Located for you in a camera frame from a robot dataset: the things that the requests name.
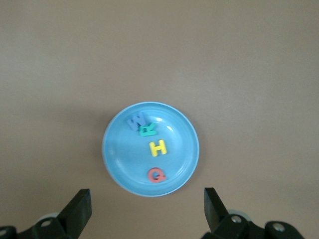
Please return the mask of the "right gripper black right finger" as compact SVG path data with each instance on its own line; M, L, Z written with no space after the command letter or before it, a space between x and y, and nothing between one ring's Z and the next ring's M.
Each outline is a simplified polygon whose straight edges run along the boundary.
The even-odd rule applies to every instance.
M292 225L269 221L261 228L239 214L225 208L214 188L204 189L204 212L210 232L204 239L302 239L302 234Z

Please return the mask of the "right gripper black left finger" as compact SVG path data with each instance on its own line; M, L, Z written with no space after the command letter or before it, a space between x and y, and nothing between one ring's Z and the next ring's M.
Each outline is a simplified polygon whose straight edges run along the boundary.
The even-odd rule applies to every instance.
M56 217L44 218L29 229L0 228L2 239L77 239L92 216L91 192L81 189Z

